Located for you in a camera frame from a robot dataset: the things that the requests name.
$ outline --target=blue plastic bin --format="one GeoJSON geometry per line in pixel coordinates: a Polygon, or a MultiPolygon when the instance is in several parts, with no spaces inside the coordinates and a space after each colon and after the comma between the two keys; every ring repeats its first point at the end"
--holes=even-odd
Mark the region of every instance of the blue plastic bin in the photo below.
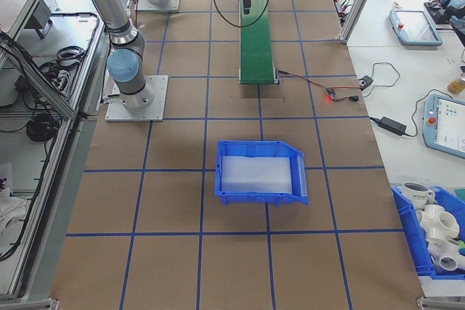
{"type": "Polygon", "coordinates": [[[223,205],[228,203],[304,203],[308,205],[304,155],[280,141],[218,141],[215,195],[223,205]],[[222,190],[223,156],[247,158],[289,158],[292,193],[284,192],[227,192],[222,190]]]}
{"type": "MultiPolygon", "coordinates": [[[[456,217],[460,226],[458,236],[460,240],[465,240],[465,203],[441,187],[431,187],[431,189],[436,193],[437,204],[456,217]]],[[[424,231],[416,218],[412,203],[402,195],[400,187],[393,187],[392,192],[418,275],[430,276],[436,280],[465,280],[465,271],[463,270],[447,272],[434,266],[428,253],[424,231]]]]}

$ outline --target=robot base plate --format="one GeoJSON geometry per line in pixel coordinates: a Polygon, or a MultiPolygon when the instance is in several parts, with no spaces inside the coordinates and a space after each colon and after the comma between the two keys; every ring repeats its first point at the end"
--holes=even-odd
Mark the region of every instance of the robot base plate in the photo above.
{"type": "Polygon", "coordinates": [[[164,4],[152,4],[148,0],[138,0],[138,12],[178,12],[181,0],[168,0],[164,4]]]}
{"type": "MultiPolygon", "coordinates": [[[[123,102],[112,99],[108,104],[106,121],[162,121],[165,111],[166,91],[168,90],[168,76],[145,76],[145,80],[153,89],[153,102],[145,108],[127,109],[123,102]]],[[[119,94],[115,85],[112,94],[119,94]]]]}

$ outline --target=grid floor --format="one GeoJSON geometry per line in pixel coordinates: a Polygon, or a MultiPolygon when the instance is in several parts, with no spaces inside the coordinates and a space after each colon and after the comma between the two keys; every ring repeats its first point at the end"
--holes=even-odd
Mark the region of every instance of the grid floor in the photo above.
{"type": "MultiPolygon", "coordinates": [[[[218,3],[237,17],[237,0],[218,3]]],[[[106,123],[101,112],[52,288],[60,306],[416,309],[421,288],[363,102],[328,102],[292,77],[239,85],[239,32],[211,0],[137,22],[145,74],[170,75],[166,118],[106,123]],[[222,206],[219,139],[300,149],[310,205],[222,206]]],[[[356,85],[332,0],[271,0],[270,25],[276,66],[356,85]]]]}

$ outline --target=white table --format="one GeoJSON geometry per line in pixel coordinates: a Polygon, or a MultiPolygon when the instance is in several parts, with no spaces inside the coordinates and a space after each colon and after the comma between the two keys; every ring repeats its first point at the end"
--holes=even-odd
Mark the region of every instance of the white table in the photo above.
{"type": "MultiPolygon", "coordinates": [[[[370,116],[387,116],[403,123],[409,134],[415,132],[411,121],[415,101],[431,89],[447,92],[446,86],[460,75],[460,66],[465,65],[461,61],[464,47],[453,31],[440,31],[443,45],[436,48],[403,46],[397,40],[388,19],[389,11],[393,7],[425,10],[426,1],[368,0],[347,43],[358,78],[369,76],[375,62],[390,62],[399,70],[401,78],[394,87],[376,88],[364,100],[370,116]]],[[[390,66],[377,65],[373,84],[391,84],[396,77],[390,66]]],[[[454,98],[464,101],[465,93],[454,98]]],[[[392,184],[419,181],[448,189],[465,187],[465,160],[424,145],[423,113],[424,101],[418,104],[414,117],[419,132],[414,139],[399,137],[373,124],[389,181],[392,184]]],[[[465,295],[464,281],[420,277],[420,282],[427,297],[465,295]]]]}

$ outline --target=pvc tee fitting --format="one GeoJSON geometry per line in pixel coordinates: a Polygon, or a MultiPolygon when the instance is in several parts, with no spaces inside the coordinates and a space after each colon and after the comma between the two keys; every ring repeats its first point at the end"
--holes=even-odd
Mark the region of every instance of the pvc tee fitting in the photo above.
{"type": "Polygon", "coordinates": [[[416,218],[430,244],[442,245],[448,238],[457,237],[460,231],[456,217],[439,205],[426,205],[424,211],[416,212],[416,218]]]}
{"type": "Polygon", "coordinates": [[[441,245],[428,244],[428,252],[433,258],[433,262],[448,272],[457,269],[465,270],[465,256],[459,253],[460,244],[447,238],[441,245]]]}

